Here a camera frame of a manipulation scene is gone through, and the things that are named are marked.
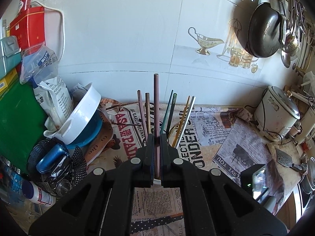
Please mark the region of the white ceramic ramekin cup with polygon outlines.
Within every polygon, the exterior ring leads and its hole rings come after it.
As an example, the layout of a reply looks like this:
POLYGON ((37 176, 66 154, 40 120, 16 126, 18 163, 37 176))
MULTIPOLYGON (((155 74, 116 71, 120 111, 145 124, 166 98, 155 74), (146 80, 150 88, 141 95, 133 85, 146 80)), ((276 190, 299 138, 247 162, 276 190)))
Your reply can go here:
POLYGON ((161 184, 161 180, 160 179, 156 179, 156 178, 153 179, 153 184, 157 185, 157 186, 161 186, 162 185, 161 184))

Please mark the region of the white paper bag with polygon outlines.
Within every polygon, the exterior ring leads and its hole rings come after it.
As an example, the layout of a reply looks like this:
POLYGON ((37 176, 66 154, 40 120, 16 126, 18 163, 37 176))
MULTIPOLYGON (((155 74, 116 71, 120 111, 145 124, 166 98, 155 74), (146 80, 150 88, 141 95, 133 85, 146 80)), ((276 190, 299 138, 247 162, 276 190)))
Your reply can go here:
POLYGON ((40 82, 33 89, 34 96, 48 115, 49 131, 59 130, 74 110, 69 90, 60 76, 40 82))

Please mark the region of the red plastic cup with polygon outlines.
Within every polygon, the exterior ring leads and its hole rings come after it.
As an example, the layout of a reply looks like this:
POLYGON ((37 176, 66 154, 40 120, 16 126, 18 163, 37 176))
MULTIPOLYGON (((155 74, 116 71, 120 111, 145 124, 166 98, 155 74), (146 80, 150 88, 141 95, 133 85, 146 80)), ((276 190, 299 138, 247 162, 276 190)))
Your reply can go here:
POLYGON ((32 0, 20 0, 19 1, 19 7, 18 7, 18 14, 21 12, 24 12, 25 10, 29 9, 31 6, 32 0))

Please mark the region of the newspaper print tablecloth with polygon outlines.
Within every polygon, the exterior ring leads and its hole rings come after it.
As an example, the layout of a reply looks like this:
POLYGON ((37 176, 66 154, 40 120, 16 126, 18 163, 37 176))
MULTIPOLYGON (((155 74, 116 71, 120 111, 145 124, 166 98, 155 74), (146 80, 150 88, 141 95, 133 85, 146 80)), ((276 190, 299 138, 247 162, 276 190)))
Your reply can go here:
MULTIPOLYGON (((90 155, 88 172, 101 167, 117 168, 133 158, 144 144, 139 106, 102 99, 101 108, 112 122, 113 139, 96 138, 94 146, 99 155, 90 155)), ((219 168, 225 175, 240 183, 240 174, 254 164, 268 165, 268 187, 276 198, 273 214, 283 211, 284 203, 300 180, 276 163, 276 148, 299 156, 291 140, 265 144, 249 125, 251 114, 241 108, 198 107, 191 112, 184 134, 177 148, 179 156, 196 167, 209 170, 219 168)), ((157 184, 137 188, 134 193, 131 235, 184 235, 184 217, 178 189, 165 189, 157 184)))

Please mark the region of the clear zip bag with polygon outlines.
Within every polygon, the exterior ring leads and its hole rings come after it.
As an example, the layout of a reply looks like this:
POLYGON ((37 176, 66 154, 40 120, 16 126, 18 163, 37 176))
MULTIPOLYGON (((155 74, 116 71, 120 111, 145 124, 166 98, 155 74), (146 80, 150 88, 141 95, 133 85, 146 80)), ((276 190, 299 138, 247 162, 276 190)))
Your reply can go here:
POLYGON ((58 76, 58 57, 44 44, 26 49, 22 56, 20 84, 38 85, 58 76))

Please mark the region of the tan chopstick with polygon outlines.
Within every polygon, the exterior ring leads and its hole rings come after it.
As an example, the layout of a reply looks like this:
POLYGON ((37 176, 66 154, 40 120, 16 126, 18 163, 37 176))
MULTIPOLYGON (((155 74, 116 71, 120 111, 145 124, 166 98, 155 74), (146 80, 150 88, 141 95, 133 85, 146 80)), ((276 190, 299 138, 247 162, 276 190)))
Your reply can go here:
POLYGON ((150 119, 150 100, 149 93, 145 93, 145 108, 146 108, 146 129, 147 133, 151 133, 151 119, 150 119))

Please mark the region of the white rice cooker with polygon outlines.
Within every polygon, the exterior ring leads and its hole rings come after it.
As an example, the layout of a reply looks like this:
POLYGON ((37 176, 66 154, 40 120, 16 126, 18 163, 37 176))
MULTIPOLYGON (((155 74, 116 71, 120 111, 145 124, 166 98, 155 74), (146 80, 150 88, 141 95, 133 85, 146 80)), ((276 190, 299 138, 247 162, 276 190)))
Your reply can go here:
POLYGON ((254 112, 257 128, 272 142, 280 142, 300 120, 298 106, 290 91, 268 86, 254 112))

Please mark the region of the white tube bottle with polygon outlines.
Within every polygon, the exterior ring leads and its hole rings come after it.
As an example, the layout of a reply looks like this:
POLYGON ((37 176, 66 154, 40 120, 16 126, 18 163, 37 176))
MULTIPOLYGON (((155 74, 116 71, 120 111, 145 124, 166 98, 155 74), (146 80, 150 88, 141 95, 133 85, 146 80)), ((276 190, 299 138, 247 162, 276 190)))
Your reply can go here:
POLYGON ((22 193, 31 202, 50 207, 55 204, 56 198, 45 192, 33 182, 23 181, 22 193))

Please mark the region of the green box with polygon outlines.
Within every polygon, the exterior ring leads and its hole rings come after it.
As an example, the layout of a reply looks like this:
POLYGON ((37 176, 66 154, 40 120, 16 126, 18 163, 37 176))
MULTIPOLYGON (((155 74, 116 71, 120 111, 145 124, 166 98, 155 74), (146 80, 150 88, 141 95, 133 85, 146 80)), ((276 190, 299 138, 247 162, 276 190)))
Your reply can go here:
POLYGON ((44 139, 46 119, 30 85, 15 80, 1 96, 1 156, 25 174, 33 147, 44 139))

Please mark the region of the small cleaver knife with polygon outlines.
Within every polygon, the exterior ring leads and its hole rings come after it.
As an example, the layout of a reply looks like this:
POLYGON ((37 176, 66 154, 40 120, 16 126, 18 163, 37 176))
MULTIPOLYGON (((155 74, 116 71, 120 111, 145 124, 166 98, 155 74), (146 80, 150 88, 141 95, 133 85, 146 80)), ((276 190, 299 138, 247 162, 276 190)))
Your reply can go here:
POLYGON ((292 157, 290 155, 288 155, 284 151, 281 151, 280 149, 276 149, 275 151, 277 155, 277 163, 281 164, 286 168, 291 168, 296 172, 300 173, 305 172, 305 168, 303 166, 293 163, 292 157))

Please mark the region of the blue bowl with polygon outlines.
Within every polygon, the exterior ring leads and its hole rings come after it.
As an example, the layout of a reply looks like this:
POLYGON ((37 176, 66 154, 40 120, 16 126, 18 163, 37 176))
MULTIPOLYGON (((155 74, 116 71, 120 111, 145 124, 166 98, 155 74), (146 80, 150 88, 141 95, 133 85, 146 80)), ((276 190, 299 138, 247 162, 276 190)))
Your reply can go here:
POLYGON ((79 136, 70 144, 66 145, 68 150, 75 149, 76 147, 87 146, 92 142, 101 130, 103 121, 99 115, 99 112, 95 112, 91 120, 88 122, 79 136))

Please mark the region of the metal skimmer ladle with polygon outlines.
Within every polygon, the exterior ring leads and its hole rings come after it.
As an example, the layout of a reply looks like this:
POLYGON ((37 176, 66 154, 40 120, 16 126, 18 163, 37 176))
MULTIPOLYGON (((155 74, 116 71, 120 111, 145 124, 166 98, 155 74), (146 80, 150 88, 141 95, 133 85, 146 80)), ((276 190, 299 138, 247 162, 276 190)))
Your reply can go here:
POLYGON ((290 20, 290 28, 286 31, 286 39, 281 50, 281 61, 286 68, 290 67, 290 58, 295 55, 298 47, 296 38, 296 16, 290 20))

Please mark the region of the mauve chopstick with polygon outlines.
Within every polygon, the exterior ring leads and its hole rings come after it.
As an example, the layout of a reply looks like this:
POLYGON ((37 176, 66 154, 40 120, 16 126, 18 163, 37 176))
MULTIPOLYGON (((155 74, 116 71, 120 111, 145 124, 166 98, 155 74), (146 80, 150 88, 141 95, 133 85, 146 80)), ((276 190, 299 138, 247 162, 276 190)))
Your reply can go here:
POLYGON ((155 178, 160 177, 160 121, 159 121, 159 87, 158 74, 154 74, 154 151, 155 151, 155 178))

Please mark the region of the white grey chopstick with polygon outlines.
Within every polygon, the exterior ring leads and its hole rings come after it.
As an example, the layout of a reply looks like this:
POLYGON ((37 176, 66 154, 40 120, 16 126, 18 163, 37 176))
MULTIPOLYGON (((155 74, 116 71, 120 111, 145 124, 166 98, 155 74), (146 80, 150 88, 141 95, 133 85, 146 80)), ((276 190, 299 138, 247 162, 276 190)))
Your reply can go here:
POLYGON ((181 141, 181 138, 182 138, 182 136, 184 135, 184 131, 185 131, 186 126, 187 126, 187 124, 188 124, 188 120, 189 120, 189 118, 190 118, 190 115, 191 115, 191 112, 192 112, 194 103, 195 103, 195 96, 192 96, 190 105, 189 105, 188 110, 187 110, 187 112, 186 112, 186 114, 185 114, 185 117, 184 117, 185 120, 184 120, 184 122, 183 122, 183 125, 181 126, 181 131, 180 131, 180 133, 179 133, 179 137, 177 137, 177 142, 176 142, 176 144, 175 144, 175 148, 178 148, 179 143, 180 143, 180 141, 181 141))

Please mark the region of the red tin box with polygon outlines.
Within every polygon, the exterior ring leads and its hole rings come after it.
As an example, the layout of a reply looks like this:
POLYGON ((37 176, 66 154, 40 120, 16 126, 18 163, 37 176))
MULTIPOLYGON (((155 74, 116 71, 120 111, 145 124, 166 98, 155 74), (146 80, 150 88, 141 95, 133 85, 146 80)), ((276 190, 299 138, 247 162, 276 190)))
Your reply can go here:
POLYGON ((44 7, 31 7, 21 12, 10 23, 10 35, 16 36, 22 50, 45 43, 44 7))

